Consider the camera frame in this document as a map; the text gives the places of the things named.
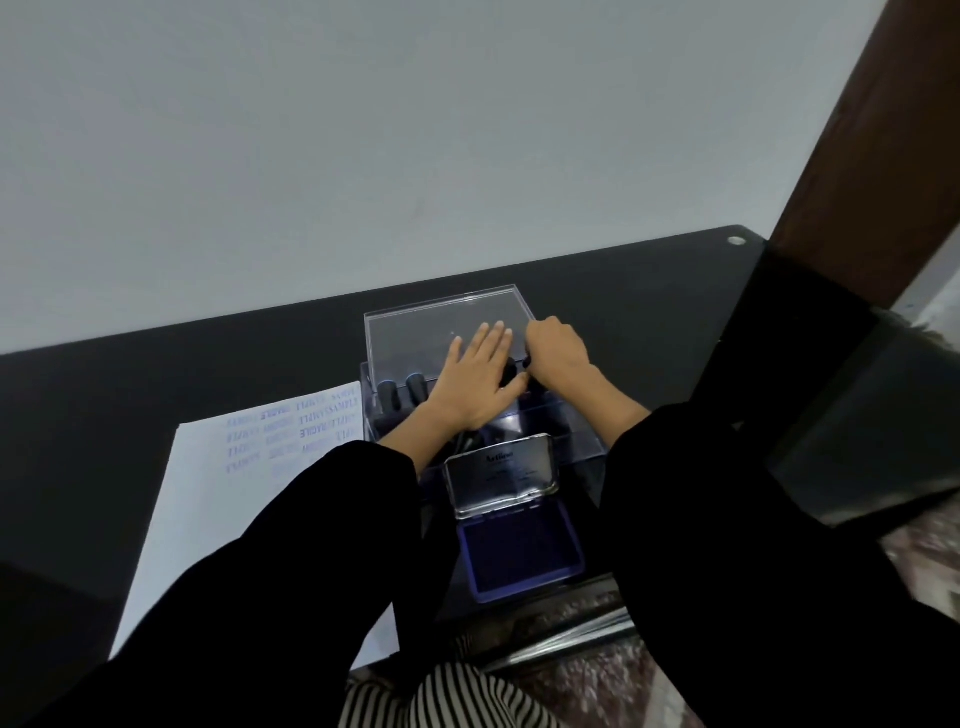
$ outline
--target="clear plastic lid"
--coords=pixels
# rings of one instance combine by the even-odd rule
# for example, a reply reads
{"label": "clear plastic lid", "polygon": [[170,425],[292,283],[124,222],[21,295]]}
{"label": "clear plastic lid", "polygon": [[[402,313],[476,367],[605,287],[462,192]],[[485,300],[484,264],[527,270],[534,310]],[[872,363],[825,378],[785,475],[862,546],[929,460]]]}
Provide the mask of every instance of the clear plastic lid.
{"label": "clear plastic lid", "polygon": [[447,299],[389,308],[364,315],[372,384],[402,384],[411,374],[436,379],[455,336],[468,342],[483,323],[502,321],[514,330],[510,356],[526,356],[525,332],[533,319],[515,285]]}

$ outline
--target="black clothing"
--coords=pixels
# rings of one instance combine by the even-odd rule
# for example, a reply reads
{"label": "black clothing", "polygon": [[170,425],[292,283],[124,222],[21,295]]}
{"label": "black clothing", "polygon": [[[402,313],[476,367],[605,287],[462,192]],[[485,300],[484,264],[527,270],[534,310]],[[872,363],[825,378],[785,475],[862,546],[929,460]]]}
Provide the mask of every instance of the black clothing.
{"label": "black clothing", "polygon": [[[409,458],[335,449],[36,724],[335,725],[387,605],[401,654],[427,626],[423,601],[437,597],[421,567],[436,551],[419,506]],[[696,407],[664,407],[620,438],[600,510],[639,634],[706,725],[883,719],[952,700],[960,626],[914,601],[876,544],[804,514]]]}

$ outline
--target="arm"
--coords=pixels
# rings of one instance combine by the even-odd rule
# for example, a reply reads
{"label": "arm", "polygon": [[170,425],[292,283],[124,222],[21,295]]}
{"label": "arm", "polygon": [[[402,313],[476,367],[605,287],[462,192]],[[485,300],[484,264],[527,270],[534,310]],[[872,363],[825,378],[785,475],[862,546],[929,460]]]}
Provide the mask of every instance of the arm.
{"label": "arm", "polygon": [[911,599],[876,544],[801,511],[730,427],[613,393],[575,336],[559,322],[528,332],[533,375],[612,444],[600,511],[613,574],[700,719],[864,722],[943,707],[960,627]]}
{"label": "arm", "polygon": [[[421,583],[419,474],[523,392],[525,377],[499,388],[511,340],[483,325],[461,357],[455,339],[427,403],[381,445],[348,443],[301,473],[35,724],[336,724],[367,633]],[[413,611],[397,604],[398,626]]]}

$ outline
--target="paper sheet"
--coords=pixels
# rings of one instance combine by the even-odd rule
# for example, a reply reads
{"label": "paper sheet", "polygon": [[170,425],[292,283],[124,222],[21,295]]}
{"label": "paper sheet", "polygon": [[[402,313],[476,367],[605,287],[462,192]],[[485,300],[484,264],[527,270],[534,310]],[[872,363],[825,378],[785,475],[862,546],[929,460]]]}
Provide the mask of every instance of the paper sheet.
{"label": "paper sheet", "polygon": [[[362,439],[358,381],[181,425],[110,657],[181,574],[241,536],[306,468],[338,445]],[[353,666],[398,650],[391,605]]]}

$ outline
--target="finger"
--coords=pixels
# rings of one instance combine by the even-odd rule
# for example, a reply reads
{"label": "finger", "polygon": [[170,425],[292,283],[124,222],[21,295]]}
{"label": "finger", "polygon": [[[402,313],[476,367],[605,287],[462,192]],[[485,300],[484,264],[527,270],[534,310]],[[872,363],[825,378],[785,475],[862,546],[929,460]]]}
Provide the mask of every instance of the finger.
{"label": "finger", "polygon": [[454,336],[453,341],[450,342],[450,348],[446,352],[446,362],[444,363],[444,369],[450,366],[451,364],[456,364],[460,361],[460,346],[464,343],[464,340],[459,336]]}
{"label": "finger", "polygon": [[477,329],[477,332],[473,334],[473,340],[470,342],[470,345],[464,352],[464,359],[466,359],[468,356],[476,355],[477,351],[480,349],[480,345],[483,344],[484,339],[487,338],[487,331],[489,330],[490,324],[484,323],[480,325],[480,328]]}
{"label": "finger", "polygon": [[496,351],[493,352],[493,359],[491,359],[491,364],[496,368],[496,370],[503,375],[503,368],[507,364],[507,357],[510,356],[510,346],[514,343],[514,330],[508,328],[503,332],[503,337],[500,339],[500,343],[496,346]]}
{"label": "finger", "polygon": [[493,325],[490,333],[487,334],[487,338],[484,339],[483,344],[480,345],[480,350],[477,352],[477,356],[480,361],[490,361],[493,359],[493,353],[496,351],[497,346],[500,344],[500,339],[503,338],[503,322],[498,321]]}
{"label": "finger", "polygon": [[497,392],[496,403],[499,407],[497,412],[503,412],[503,410],[510,406],[510,403],[513,400],[526,392],[527,384],[529,382],[530,375],[528,375],[526,372],[521,372],[520,374],[516,375],[516,378],[510,382],[510,384]]}

